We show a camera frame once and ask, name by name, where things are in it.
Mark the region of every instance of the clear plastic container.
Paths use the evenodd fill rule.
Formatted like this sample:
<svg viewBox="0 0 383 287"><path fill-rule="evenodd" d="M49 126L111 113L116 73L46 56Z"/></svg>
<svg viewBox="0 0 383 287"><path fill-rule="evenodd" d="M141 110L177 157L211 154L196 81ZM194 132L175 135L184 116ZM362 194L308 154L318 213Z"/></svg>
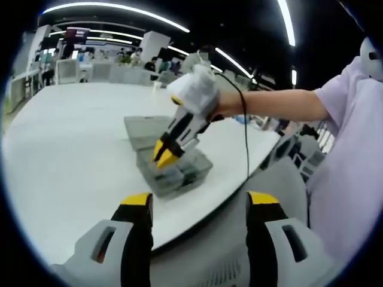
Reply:
<svg viewBox="0 0 383 287"><path fill-rule="evenodd" d="M166 116L124 117L124 122L132 148L139 151L156 146L157 140L170 125L171 118Z"/></svg>
<svg viewBox="0 0 383 287"><path fill-rule="evenodd" d="M212 168L212 163L197 149L185 153L173 166L158 169L153 163L153 149L137 151L137 167L158 197L188 192L198 187Z"/></svg>

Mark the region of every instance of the human arm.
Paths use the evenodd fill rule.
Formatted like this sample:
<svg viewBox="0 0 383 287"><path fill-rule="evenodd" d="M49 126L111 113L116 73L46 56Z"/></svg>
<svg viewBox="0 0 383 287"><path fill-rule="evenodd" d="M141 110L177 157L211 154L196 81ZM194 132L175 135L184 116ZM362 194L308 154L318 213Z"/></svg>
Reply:
<svg viewBox="0 0 383 287"><path fill-rule="evenodd" d="M245 91L247 114L283 118L291 121L324 120L328 114L314 91ZM214 115L224 117L243 114L242 101L238 92L222 93Z"/></svg>

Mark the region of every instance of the black ceiling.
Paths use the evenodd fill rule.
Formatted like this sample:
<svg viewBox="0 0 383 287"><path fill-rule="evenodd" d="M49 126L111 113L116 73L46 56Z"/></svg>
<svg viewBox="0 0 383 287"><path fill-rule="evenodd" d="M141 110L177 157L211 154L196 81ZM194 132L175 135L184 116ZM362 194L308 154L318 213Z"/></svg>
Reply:
<svg viewBox="0 0 383 287"><path fill-rule="evenodd" d="M49 7L62 3L68 1L51 1ZM190 33L147 16L104 7L54 11L43 15L39 24L76 20L114 22L164 33L172 38L174 47L188 52L205 44L215 45L249 72L258 67L272 75L278 88L291 87L292 66L298 74L297 87L319 87L351 61L363 38L357 25L336 0L287 0L295 47L288 44L277 0L129 0L113 3L161 15L187 27ZM140 36L144 33L117 26L92 27ZM215 55L212 63L242 74L220 55Z"/></svg>

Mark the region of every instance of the black cable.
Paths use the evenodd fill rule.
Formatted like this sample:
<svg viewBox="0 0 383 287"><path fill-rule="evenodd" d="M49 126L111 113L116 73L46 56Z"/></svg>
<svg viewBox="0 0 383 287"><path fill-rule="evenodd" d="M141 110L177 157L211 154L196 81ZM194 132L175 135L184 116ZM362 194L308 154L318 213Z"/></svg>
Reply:
<svg viewBox="0 0 383 287"><path fill-rule="evenodd" d="M221 73L216 73L215 75L220 75L221 77L226 79L226 81L228 81L238 91L239 97L241 98L242 108L244 110L244 118L245 118L245 146L246 146L246 156L247 156L247 177L246 177L246 180L247 180L250 176L250 160L249 160L249 147L248 147L248 143L247 143L247 118L246 118L247 107L246 107L246 101L245 101L244 95L242 94L240 89L238 89L238 87L236 85L234 85L234 83L231 82L231 80L229 80L225 75L223 75Z"/></svg>

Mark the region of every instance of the yellow tip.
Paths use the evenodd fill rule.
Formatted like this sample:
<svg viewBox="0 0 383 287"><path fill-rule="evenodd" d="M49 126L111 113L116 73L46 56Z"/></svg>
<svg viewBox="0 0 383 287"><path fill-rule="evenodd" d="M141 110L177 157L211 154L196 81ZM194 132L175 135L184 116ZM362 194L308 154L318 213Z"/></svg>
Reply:
<svg viewBox="0 0 383 287"><path fill-rule="evenodd" d="M153 160L156 159L156 156L160 150L160 148L162 147L163 145L163 142L159 139L157 142L156 142L156 147L154 147L154 154L153 154Z"/></svg>
<svg viewBox="0 0 383 287"><path fill-rule="evenodd" d="M178 157L173 155L170 150L166 149L165 152L160 157L160 160L157 163L157 168L162 169L165 166L175 163L178 160Z"/></svg>

